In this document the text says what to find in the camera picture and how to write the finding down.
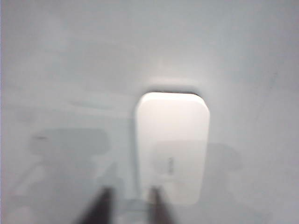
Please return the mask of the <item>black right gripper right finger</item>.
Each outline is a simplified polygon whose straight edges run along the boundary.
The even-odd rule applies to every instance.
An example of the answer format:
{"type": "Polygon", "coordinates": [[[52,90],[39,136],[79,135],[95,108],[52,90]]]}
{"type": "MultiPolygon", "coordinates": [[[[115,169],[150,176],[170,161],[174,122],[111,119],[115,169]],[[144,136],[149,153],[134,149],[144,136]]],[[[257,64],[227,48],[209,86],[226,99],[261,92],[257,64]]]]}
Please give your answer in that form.
{"type": "Polygon", "coordinates": [[[175,224],[170,208],[158,187],[152,187],[149,191],[148,222],[149,224],[175,224]]]}

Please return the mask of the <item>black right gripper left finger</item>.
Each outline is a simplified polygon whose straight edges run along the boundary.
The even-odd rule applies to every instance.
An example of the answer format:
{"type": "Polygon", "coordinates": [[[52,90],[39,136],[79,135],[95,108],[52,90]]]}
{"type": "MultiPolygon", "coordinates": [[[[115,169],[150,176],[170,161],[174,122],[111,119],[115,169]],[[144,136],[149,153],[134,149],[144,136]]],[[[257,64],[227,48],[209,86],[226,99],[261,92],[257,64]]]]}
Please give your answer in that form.
{"type": "Polygon", "coordinates": [[[112,224],[115,191],[104,187],[75,224],[112,224]]]}

